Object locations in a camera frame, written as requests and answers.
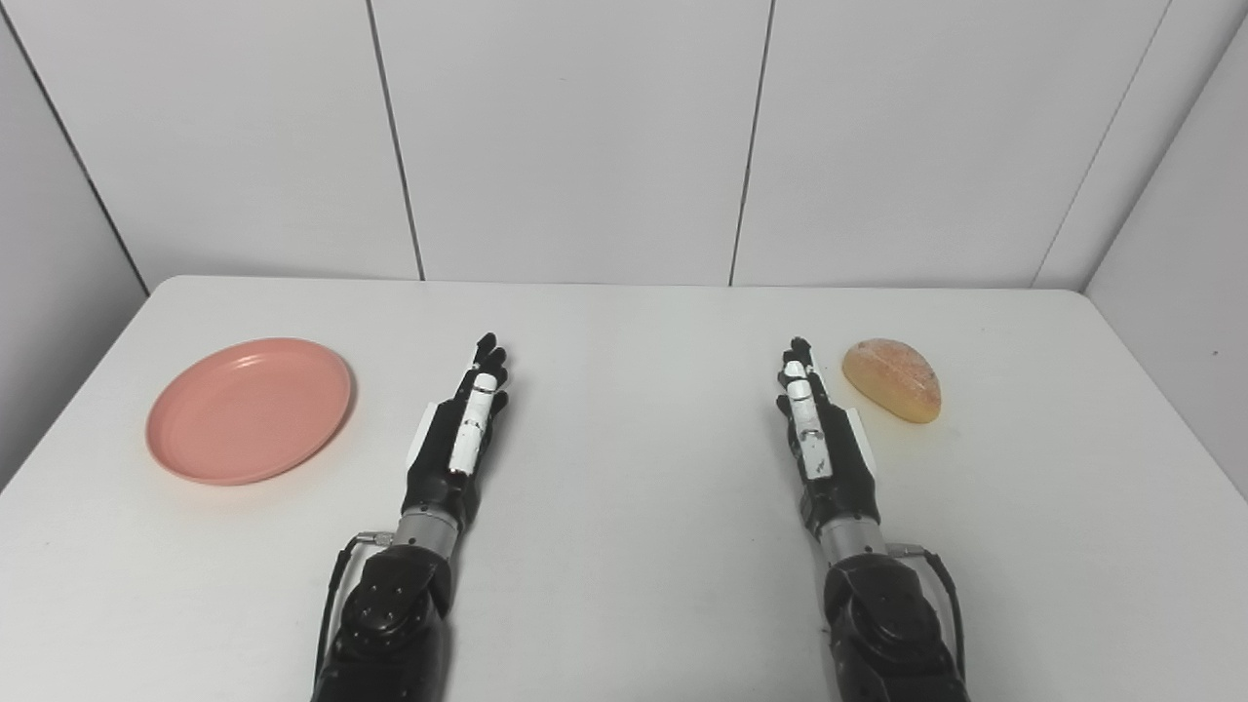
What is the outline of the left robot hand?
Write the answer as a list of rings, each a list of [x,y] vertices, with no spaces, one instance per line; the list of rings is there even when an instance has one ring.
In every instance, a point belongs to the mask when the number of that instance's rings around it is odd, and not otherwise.
[[[407,473],[403,515],[437,511],[458,530],[470,527],[480,511],[482,463],[495,417],[509,400],[505,361],[507,351],[495,334],[478,339],[453,396],[433,408]]]

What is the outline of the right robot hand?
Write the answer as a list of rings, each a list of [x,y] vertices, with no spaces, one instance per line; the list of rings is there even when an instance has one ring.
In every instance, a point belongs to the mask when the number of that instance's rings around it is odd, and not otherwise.
[[[797,462],[799,515],[812,536],[837,520],[879,518],[877,481],[847,408],[832,403],[807,339],[795,337],[778,373],[776,406],[786,418],[786,443]]]

